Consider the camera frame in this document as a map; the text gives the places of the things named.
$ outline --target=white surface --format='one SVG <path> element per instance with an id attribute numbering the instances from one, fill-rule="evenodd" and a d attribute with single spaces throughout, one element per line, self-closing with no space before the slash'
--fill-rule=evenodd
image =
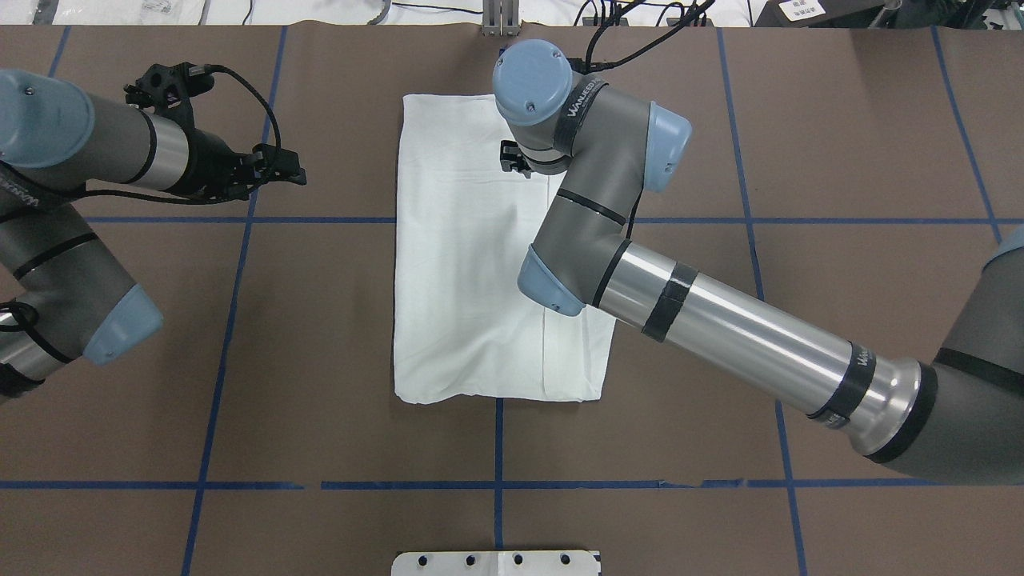
<path id="1" fill-rule="evenodd" d="M 805 20 L 825 13 L 818 0 L 790 0 L 778 5 L 790 22 Z"/>
<path id="2" fill-rule="evenodd" d="M 569 318 L 523 296 L 519 266 L 561 178 L 502 172 L 511 139 L 493 95 L 403 98 L 398 146 L 394 386 L 456 395 L 601 396 L 614 319 Z"/>
<path id="3" fill-rule="evenodd" d="M 754 19 L 766 0 L 752 0 Z M 480 10 L 481 0 L 409 0 L 412 4 L 434 4 Z M 668 1 L 657 1 L 667 4 Z M 575 17 L 583 0 L 520 0 L 519 17 L 523 22 L 542 23 L 549 26 L 569 26 Z M 380 13 L 384 3 L 381 0 L 255 0 L 251 24 L 293 24 L 304 19 L 317 19 L 331 24 L 366 24 Z M 249 0 L 210 0 L 206 24 L 241 24 L 249 10 Z M 630 26 L 653 26 L 662 8 L 641 6 L 627 15 Z M 708 10 L 709 17 L 716 26 L 750 26 L 746 14 L 746 0 L 718 0 Z M 585 16 L 593 15 L 587 8 Z M 678 15 L 673 8 L 669 16 Z M 382 24 L 480 24 L 481 16 L 464 12 L 441 11 L 427 8 L 404 8 L 391 6 L 387 18 Z"/>
<path id="4" fill-rule="evenodd" d="M 0 24 L 32 24 L 39 0 L 0 0 Z"/>
<path id="5" fill-rule="evenodd" d="M 60 0 L 57 7 L 56 24 L 199 24 L 203 10 L 203 0 L 170 0 L 172 3 L 187 4 L 183 7 L 179 22 L 160 23 L 141 20 L 139 5 L 143 0 Z M 754 19 L 757 20 L 766 0 L 751 0 Z M 249 0 L 208 0 L 206 19 L 203 24 L 241 25 L 249 11 Z M 410 0 L 412 4 L 436 4 L 480 10 L 482 0 Z M 583 0 L 520 0 L 519 16 L 524 22 L 541 23 L 548 26 L 569 26 L 580 10 Z M 0 24 L 32 24 L 38 0 L 0 0 Z M 287 25 L 301 20 L 321 20 L 330 24 L 367 24 L 380 13 L 382 0 L 254 0 L 253 15 L 247 24 Z M 662 8 L 643 6 L 627 16 L 631 26 L 653 26 Z M 678 10 L 669 10 L 668 16 L 676 16 Z M 746 0 L 718 0 L 708 10 L 715 26 L 750 26 L 746 14 Z M 588 7 L 585 16 L 593 15 Z M 441 11 L 427 8 L 404 8 L 392 6 L 382 24 L 430 25 L 472 23 L 480 24 L 481 16 L 463 12 Z"/>
<path id="6" fill-rule="evenodd" d="M 53 24 L 196 25 L 202 16 L 203 0 L 60 0 Z"/>
<path id="7" fill-rule="evenodd" d="M 391 564 L 391 576 L 600 576 L 601 552 L 585 550 L 539 551 L 474 551 L 474 552 L 406 552 L 398 554 Z M 562 564 L 561 557 L 569 557 Z M 473 565 L 466 565 L 466 557 L 473 557 Z M 522 564 L 515 558 L 521 557 Z M 427 559 L 420 566 L 420 558 Z"/>

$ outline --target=black cable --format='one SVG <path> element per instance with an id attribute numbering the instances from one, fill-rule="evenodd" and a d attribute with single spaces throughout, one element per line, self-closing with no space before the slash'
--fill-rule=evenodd
<path id="1" fill-rule="evenodd" d="M 226 74 L 237 80 L 239 84 L 249 91 L 250 94 L 256 97 L 260 106 L 266 112 L 266 117 L 270 120 L 270 127 L 273 128 L 273 150 L 270 153 L 270 158 L 267 159 L 266 167 L 260 174 L 259 179 L 256 183 L 252 184 L 246 191 L 237 197 L 225 197 L 225 198 L 213 198 L 213 199 L 197 199 L 197 198 L 167 198 L 161 196 L 152 196 L 148 194 L 138 194 L 135 192 L 125 192 L 121 190 L 90 190 L 85 194 L 81 195 L 79 198 L 92 198 L 96 196 L 117 196 L 121 198 L 131 198 L 133 200 L 145 200 L 147 202 L 158 202 L 161 204 L 183 204 L 190 206 L 206 206 L 209 204 L 223 204 L 234 200 L 236 198 L 249 198 L 249 195 L 256 191 L 259 187 L 270 181 L 270 176 L 274 172 L 274 168 L 278 165 L 278 156 L 281 154 L 281 128 L 278 126 L 278 118 L 273 115 L 273 110 L 270 105 L 263 98 L 262 94 L 259 93 L 248 80 L 242 77 L 238 72 L 222 66 L 219 64 L 207 65 L 205 67 L 206 71 L 211 74 Z"/>
<path id="2" fill-rule="evenodd" d="M 402 8 L 430 8 L 432 10 L 449 10 L 453 12 L 466 12 L 467 14 L 482 15 L 483 10 L 470 10 L 469 8 L 456 8 L 454 6 L 434 6 L 432 4 L 406 4 L 399 2 L 391 2 L 392 6 L 401 6 Z"/>
<path id="3" fill-rule="evenodd" d="M 643 194 L 637 195 L 637 201 L 633 203 L 633 211 L 630 212 L 630 224 L 626 228 L 626 239 L 629 240 L 633 237 L 633 224 L 637 220 L 637 208 L 640 207 L 640 198 Z"/>
<path id="4" fill-rule="evenodd" d="M 630 10 L 632 10 L 633 8 L 636 8 L 637 6 L 639 6 L 639 5 L 643 4 L 643 3 L 644 3 L 644 0 L 633 0 L 632 2 L 630 2 L 630 4 L 628 6 L 626 6 L 623 9 L 622 13 L 626 14 L 627 12 L 629 12 Z M 604 64 L 601 64 L 601 65 L 598 65 L 598 66 L 593 66 L 592 63 L 593 63 L 593 56 L 594 56 L 594 47 L 597 46 L 597 41 L 601 38 L 601 35 L 604 34 L 604 31 L 607 30 L 610 27 L 610 23 L 604 23 L 604 24 L 602 24 L 601 27 L 598 28 L 597 31 L 594 33 L 594 36 L 590 39 L 590 44 L 587 46 L 587 57 L 584 60 L 584 72 L 583 73 L 584 74 L 590 74 L 591 72 L 600 72 L 602 70 L 611 70 L 612 68 L 620 67 L 620 66 L 622 66 L 622 65 L 624 65 L 626 63 L 629 63 L 629 61 L 631 61 L 631 60 L 633 60 L 633 59 L 635 59 L 635 58 L 643 55 L 648 50 L 652 49 L 653 47 L 657 46 L 662 42 L 665 42 L 666 40 L 668 40 L 669 38 L 671 38 L 673 35 L 678 34 L 679 31 L 681 31 L 684 28 L 690 26 L 690 24 L 692 24 L 693 22 L 695 22 L 697 18 L 700 18 L 705 14 L 705 12 L 708 10 L 708 8 L 710 8 L 714 3 L 715 3 L 715 0 L 705 0 L 705 2 L 702 2 L 700 4 L 694 4 L 692 6 L 692 8 L 687 11 L 686 15 L 684 15 L 682 18 L 680 18 L 679 22 L 676 23 L 676 26 L 672 27 L 672 30 L 670 30 L 669 32 L 666 32 L 662 36 L 655 38 L 653 41 L 649 42 L 646 46 L 640 48 L 639 50 L 637 50 L 636 52 L 633 52 L 632 54 L 626 56 L 625 58 L 622 58 L 622 59 L 618 59 L 618 60 L 615 60 L 615 61 L 612 61 L 612 63 L 604 63 Z"/>
<path id="5" fill-rule="evenodd" d="M 580 24 L 580 18 L 583 16 L 583 11 L 587 9 L 587 4 L 594 7 L 594 19 L 597 20 L 597 4 L 594 3 L 594 0 L 587 0 L 580 6 L 580 11 L 577 12 L 577 17 L 572 20 L 572 26 Z"/>
<path id="6" fill-rule="evenodd" d="M 686 6 L 683 6 L 682 2 L 670 2 L 662 8 L 662 13 L 657 16 L 657 22 L 654 23 L 654 28 L 662 26 L 662 18 L 665 17 L 665 12 L 669 11 L 669 8 L 676 6 L 679 8 L 679 17 L 683 17 L 686 14 Z"/>
<path id="7" fill-rule="evenodd" d="M 0 314 L 9 314 L 14 325 L 0 324 L 0 332 L 26 332 L 39 323 L 39 311 L 31 304 L 10 300 L 0 303 Z"/>

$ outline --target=white towel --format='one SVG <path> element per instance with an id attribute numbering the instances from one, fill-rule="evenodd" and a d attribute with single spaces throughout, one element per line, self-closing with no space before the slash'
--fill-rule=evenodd
<path id="1" fill-rule="evenodd" d="M 614 319 L 589 306 L 565 317 L 516 287 L 561 177 L 502 172 L 500 143 L 512 135 L 493 95 L 403 100 L 395 394 L 416 404 L 599 399 Z"/>

